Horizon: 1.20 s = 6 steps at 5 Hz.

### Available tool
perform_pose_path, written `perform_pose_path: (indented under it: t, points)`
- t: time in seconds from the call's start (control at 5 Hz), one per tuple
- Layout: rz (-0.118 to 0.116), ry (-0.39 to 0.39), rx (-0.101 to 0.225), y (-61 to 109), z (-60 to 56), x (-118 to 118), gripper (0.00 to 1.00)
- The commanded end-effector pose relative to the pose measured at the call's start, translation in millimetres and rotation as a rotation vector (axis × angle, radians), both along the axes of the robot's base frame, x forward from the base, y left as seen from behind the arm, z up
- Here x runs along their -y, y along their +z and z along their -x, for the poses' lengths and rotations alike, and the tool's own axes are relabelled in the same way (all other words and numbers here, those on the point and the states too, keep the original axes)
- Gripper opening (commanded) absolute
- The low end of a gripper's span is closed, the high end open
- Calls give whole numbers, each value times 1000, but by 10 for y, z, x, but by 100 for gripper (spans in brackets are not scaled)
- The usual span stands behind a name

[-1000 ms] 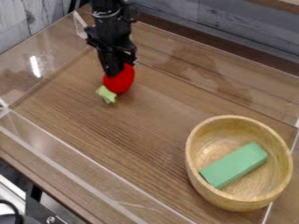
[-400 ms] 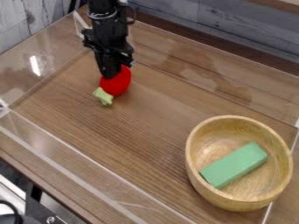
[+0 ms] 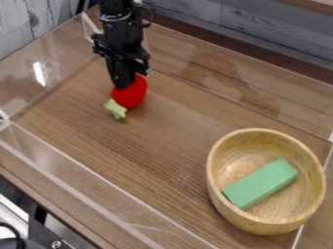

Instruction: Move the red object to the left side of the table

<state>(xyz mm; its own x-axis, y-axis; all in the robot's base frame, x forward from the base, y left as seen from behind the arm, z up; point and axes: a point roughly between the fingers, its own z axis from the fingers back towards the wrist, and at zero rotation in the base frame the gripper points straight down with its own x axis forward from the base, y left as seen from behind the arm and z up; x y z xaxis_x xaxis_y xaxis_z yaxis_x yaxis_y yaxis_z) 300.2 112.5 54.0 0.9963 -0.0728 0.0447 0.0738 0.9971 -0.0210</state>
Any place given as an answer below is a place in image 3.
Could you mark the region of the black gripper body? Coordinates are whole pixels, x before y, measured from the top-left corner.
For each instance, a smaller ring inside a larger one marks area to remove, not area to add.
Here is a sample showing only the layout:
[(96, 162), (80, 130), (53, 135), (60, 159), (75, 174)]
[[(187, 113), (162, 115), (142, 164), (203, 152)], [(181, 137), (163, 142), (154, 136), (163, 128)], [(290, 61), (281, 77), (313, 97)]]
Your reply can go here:
[(143, 29), (146, 28), (142, 18), (99, 16), (99, 20), (104, 33), (92, 35), (94, 53), (116, 61), (132, 60), (136, 73), (147, 75), (151, 55), (142, 46)]

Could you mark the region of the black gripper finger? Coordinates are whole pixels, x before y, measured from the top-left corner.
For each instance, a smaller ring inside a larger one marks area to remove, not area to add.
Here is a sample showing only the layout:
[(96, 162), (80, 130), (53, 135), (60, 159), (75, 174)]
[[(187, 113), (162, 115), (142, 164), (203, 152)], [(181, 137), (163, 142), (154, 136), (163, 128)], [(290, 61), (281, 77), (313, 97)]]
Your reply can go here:
[(107, 58), (106, 61), (107, 61), (107, 68), (108, 68), (108, 72), (110, 72), (110, 75), (111, 75), (111, 79), (112, 79), (114, 85), (116, 87), (119, 87), (120, 84), (122, 84), (122, 78), (120, 78), (120, 67), (122, 67), (122, 64), (120, 64), (119, 61), (112, 60), (110, 58)]
[(116, 88), (126, 89), (135, 80), (135, 62), (119, 61), (116, 63)]

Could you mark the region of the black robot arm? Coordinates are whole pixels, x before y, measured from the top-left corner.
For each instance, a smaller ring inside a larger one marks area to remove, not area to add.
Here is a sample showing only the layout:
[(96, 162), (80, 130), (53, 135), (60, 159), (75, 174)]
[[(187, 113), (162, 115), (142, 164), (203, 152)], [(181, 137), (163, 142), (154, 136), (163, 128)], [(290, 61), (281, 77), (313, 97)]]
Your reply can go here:
[(134, 0), (98, 0), (98, 4), (103, 33), (91, 35), (92, 52), (106, 59), (115, 87), (126, 89), (138, 74), (150, 72), (151, 55), (142, 43), (143, 29), (151, 22), (143, 22), (144, 7)]

